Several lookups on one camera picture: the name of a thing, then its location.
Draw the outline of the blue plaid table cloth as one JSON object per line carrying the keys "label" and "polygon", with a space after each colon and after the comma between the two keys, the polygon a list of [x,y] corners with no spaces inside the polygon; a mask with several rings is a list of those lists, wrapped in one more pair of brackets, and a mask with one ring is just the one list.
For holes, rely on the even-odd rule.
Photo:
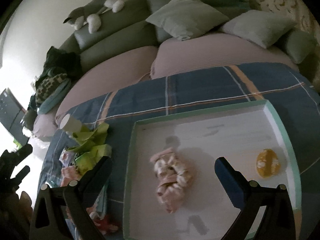
{"label": "blue plaid table cloth", "polygon": [[282,63],[213,67],[143,81],[81,103],[69,113],[88,124],[112,125],[114,175],[104,204],[115,218],[123,210],[129,137],[137,121],[266,99],[291,140],[302,183],[300,239],[310,239],[319,222],[319,94],[300,73]]}

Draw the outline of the green tissue box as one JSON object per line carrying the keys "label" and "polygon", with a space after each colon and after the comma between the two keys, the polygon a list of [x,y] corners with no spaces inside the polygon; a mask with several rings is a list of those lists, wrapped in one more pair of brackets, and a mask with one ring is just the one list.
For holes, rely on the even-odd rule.
{"label": "green tissue box", "polygon": [[109,144],[97,145],[92,148],[95,153],[96,161],[99,161],[102,157],[111,157],[112,147]]}

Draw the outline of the small green pillow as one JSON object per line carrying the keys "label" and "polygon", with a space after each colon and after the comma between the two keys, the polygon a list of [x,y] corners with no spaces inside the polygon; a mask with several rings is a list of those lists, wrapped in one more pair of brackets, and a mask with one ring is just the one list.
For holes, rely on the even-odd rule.
{"label": "small green pillow", "polygon": [[284,48],[295,64],[302,63],[314,52],[317,40],[309,33],[299,29],[292,29],[285,37]]}

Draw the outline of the pink patterned cloth bundle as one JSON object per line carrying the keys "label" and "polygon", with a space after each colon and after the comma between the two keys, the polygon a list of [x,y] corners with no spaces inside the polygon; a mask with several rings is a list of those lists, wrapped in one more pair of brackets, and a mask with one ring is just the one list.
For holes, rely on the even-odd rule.
{"label": "pink patterned cloth bundle", "polygon": [[158,202],[167,213],[175,213],[184,203],[186,191],[195,179],[195,168],[172,147],[154,154],[150,163],[158,179]]}

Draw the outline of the lime green cloth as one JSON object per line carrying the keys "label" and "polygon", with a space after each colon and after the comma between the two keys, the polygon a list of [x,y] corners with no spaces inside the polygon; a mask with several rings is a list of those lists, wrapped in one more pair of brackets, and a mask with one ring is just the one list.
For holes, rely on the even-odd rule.
{"label": "lime green cloth", "polygon": [[109,124],[105,122],[100,123],[94,130],[90,130],[83,125],[80,132],[74,132],[71,136],[77,142],[77,145],[69,147],[67,150],[76,154],[83,154],[89,152],[94,146],[104,145],[108,129]]}

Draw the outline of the yellow orange soft item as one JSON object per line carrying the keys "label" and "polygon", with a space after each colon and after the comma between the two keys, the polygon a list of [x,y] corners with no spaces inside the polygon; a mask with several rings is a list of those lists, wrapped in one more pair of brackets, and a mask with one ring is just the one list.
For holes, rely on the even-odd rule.
{"label": "yellow orange soft item", "polygon": [[281,164],[272,149],[261,151],[256,160],[256,170],[261,178],[270,178],[279,173]]}

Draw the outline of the patterned beige curtain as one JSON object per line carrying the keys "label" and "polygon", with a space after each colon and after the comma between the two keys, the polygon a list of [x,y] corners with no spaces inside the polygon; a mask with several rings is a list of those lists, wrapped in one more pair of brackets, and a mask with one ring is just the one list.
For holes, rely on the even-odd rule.
{"label": "patterned beige curtain", "polygon": [[252,9],[268,11],[293,19],[296,28],[319,41],[319,23],[302,0],[248,0]]}

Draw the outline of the green tissue pack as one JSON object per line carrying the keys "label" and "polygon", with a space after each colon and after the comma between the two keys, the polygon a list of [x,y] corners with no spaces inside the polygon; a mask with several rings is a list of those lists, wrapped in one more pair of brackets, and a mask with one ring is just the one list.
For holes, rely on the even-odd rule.
{"label": "green tissue pack", "polygon": [[86,152],[80,155],[74,161],[77,172],[83,176],[87,171],[92,170],[103,156],[104,154],[100,154],[98,151]]}

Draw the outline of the grey husky plush toy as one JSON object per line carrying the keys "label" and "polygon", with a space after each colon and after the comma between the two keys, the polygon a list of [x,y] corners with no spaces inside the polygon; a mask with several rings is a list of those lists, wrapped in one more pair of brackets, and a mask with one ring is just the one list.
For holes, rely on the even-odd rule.
{"label": "grey husky plush toy", "polygon": [[92,0],[88,4],[72,10],[63,24],[69,24],[75,30],[88,25],[88,32],[93,34],[101,27],[100,15],[107,10],[120,12],[125,5],[123,0]]}

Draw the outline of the red white plush toy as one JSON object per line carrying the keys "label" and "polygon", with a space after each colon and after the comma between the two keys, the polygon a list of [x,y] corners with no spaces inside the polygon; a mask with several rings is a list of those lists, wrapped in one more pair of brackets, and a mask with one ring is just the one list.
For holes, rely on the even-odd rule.
{"label": "red white plush toy", "polygon": [[100,218],[97,212],[92,211],[89,213],[89,216],[103,235],[106,235],[107,233],[115,233],[119,230],[119,226],[110,221],[109,215],[104,215],[103,218]]}

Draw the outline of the teal rimmed white tray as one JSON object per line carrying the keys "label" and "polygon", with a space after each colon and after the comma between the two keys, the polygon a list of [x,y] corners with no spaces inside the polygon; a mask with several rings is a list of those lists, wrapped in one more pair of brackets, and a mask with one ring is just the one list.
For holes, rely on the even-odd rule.
{"label": "teal rimmed white tray", "polygon": [[[150,158],[173,147],[191,162],[195,179],[183,205],[167,213],[156,198],[158,180]],[[261,178],[258,154],[272,149],[281,164],[277,175]],[[214,171],[224,157],[247,180],[264,187],[286,185],[296,231],[302,223],[302,193],[296,156],[287,131],[268,100],[237,103],[145,119],[134,124],[124,193],[125,239],[221,239],[239,210]]]}

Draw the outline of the grey white throw pillow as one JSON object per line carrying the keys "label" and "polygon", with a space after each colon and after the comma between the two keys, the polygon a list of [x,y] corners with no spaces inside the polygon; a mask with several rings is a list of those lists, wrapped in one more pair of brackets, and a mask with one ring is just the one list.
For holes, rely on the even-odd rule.
{"label": "grey white throw pillow", "polygon": [[250,10],[225,23],[220,31],[267,49],[295,26],[296,22],[289,17],[272,12]]}

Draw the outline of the pink white fuzzy sock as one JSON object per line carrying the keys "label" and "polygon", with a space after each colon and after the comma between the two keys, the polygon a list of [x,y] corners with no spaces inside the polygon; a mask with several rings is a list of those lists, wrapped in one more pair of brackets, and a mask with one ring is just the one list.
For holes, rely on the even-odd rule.
{"label": "pink white fuzzy sock", "polygon": [[80,180],[81,175],[77,172],[75,166],[64,167],[61,170],[62,181],[60,186],[67,186],[73,180]]}

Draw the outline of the dark clothes pile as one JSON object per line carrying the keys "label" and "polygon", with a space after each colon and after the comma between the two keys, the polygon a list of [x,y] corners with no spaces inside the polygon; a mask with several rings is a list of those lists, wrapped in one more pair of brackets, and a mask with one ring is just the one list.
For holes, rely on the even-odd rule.
{"label": "dark clothes pile", "polygon": [[67,78],[72,82],[79,80],[82,77],[80,56],[75,52],[68,53],[51,46],[47,51],[43,72],[35,82],[35,87],[39,87],[45,78],[54,77],[57,74],[67,74]]}

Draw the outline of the grey green sofa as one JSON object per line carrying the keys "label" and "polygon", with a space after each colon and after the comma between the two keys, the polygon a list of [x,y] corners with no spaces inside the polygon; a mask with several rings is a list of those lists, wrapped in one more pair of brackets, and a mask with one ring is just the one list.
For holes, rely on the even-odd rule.
{"label": "grey green sofa", "polygon": [[[38,138],[53,136],[57,124],[73,106],[142,81],[147,75],[158,77],[191,69],[219,66],[228,61],[246,63],[252,46],[244,42],[236,52],[238,38],[210,36],[190,42],[178,42],[162,28],[146,18],[170,0],[129,0],[119,15],[102,14],[102,25],[95,34],[87,28],[75,31],[57,49],[80,56],[82,77],[71,81],[72,86],[61,103],[47,114],[38,114],[35,98],[31,98],[22,124]],[[248,0],[201,0],[229,18],[235,18],[251,6]],[[287,55],[285,34],[271,48],[256,48],[260,61],[284,59],[297,66],[302,75],[319,86],[319,41],[313,53],[300,64]]]}

